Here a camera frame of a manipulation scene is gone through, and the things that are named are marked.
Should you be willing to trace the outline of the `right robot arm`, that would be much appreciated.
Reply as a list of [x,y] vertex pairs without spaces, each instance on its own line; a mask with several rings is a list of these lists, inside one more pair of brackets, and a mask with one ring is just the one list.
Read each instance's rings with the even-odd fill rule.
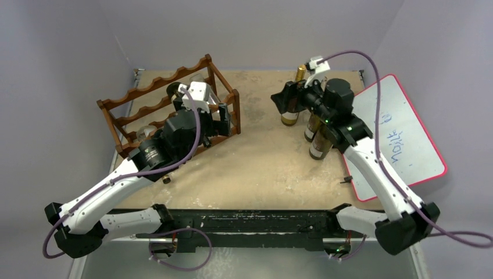
[[429,222],[437,221],[440,210],[434,203],[424,203],[398,175],[391,174],[373,133],[353,113],[354,96],[347,81],[333,78],[324,88],[317,80],[288,81],[270,98],[281,114],[292,108],[318,116],[328,141],[359,169],[383,206],[382,213],[339,206],[326,221],[327,231],[335,237],[348,230],[359,232],[397,255],[430,235]]

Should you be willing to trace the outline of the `short clear glass in rack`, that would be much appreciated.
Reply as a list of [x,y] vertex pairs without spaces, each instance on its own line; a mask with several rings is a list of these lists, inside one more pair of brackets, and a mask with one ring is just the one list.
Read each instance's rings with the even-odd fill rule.
[[139,128],[136,132],[137,141],[141,142],[157,130],[154,125],[146,125]]

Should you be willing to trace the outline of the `small black-capped bottle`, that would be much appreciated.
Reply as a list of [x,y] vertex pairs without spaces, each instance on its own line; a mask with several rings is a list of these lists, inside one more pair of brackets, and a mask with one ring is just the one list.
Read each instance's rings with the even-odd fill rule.
[[169,184],[171,182],[171,178],[168,175],[162,177],[162,183]]

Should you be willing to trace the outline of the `clear bottle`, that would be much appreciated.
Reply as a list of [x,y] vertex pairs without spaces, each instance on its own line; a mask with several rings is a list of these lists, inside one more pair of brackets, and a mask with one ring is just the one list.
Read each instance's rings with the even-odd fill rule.
[[[190,83],[193,81],[205,82],[205,79],[202,77],[202,74],[196,74],[190,78]],[[209,105],[218,105],[219,103],[220,103],[219,98],[217,97],[217,95],[212,90],[210,97],[209,97],[208,104]]]

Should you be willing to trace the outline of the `pink-framed whiteboard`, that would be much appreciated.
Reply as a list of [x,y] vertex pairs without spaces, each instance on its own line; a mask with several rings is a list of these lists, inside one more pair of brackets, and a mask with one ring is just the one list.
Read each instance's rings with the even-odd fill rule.
[[408,186],[445,175],[448,166],[397,76],[388,74],[380,84],[380,93],[372,84],[355,96],[353,112],[373,131],[380,102],[378,137],[384,157]]

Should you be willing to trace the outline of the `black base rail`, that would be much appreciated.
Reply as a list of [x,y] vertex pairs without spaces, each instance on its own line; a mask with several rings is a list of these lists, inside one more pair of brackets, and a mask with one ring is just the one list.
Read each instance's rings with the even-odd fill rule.
[[[309,210],[170,209],[173,222],[158,232],[177,233],[177,251],[193,253],[198,247],[214,248],[302,248],[323,251],[325,238],[343,240],[347,232],[337,223],[336,214],[349,207]],[[204,232],[209,239],[199,234]]]

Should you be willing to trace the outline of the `black whiteboard clip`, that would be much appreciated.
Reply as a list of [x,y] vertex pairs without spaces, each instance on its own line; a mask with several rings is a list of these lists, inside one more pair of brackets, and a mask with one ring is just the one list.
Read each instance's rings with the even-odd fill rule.
[[347,176],[347,177],[344,177],[344,180],[341,181],[340,184],[351,183],[352,180],[353,180],[352,176]]

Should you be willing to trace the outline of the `wooden wine rack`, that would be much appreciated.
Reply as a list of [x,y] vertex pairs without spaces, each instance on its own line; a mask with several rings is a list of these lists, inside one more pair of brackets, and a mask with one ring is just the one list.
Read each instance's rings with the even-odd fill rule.
[[132,88],[128,90],[126,95],[120,99],[105,99],[97,101],[97,105],[102,111],[108,124],[109,131],[115,141],[116,153],[121,158],[127,157],[129,153],[140,143],[137,133],[135,131],[127,131],[126,127],[129,124],[163,108],[171,108],[173,103],[172,100],[164,94],[159,98],[158,103],[152,106],[141,106],[135,113],[130,113],[129,116],[115,117],[111,110],[128,103],[134,103],[134,101],[140,100],[145,96],[149,96],[152,92],[158,91],[163,87],[167,87],[174,82],[178,82],[182,78],[193,74],[198,74],[202,69],[207,70],[208,76],[205,78],[205,82],[212,87],[214,94],[217,94],[217,81],[221,82],[226,89],[227,95],[221,101],[232,106],[232,111],[230,112],[230,116],[232,118],[231,135],[234,136],[241,134],[240,94],[224,78],[219,69],[213,63],[212,57],[209,54],[206,54],[204,57],[200,58],[195,66],[179,67],[170,77],[156,77],[147,87]]

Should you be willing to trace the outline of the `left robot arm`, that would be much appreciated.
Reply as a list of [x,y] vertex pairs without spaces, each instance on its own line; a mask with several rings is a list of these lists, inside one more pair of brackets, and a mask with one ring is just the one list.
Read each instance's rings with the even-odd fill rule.
[[173,217],[165,205],[130,213],[111,211],[133,193],[177,170],[200,145],[210,147],[211,137],[230,136],[228,106],[220,103],[217,108],[220,120],[214,120],[207,109],[178,110],[89,191],[69,203],[46,206],[45,214],[53,226],[49,237],[54,238],[61,254],[77,259],[104,242],[132,234],[168,237],[173,232]]

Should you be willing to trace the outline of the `dark green bottle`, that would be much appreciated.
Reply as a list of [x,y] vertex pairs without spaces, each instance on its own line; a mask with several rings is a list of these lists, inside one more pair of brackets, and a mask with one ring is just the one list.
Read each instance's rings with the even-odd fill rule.
[[321,125],[320,117],[311,113],[304,131],[304,137],[308,142],[313,141],[315,134],[318,131],[320,125]]

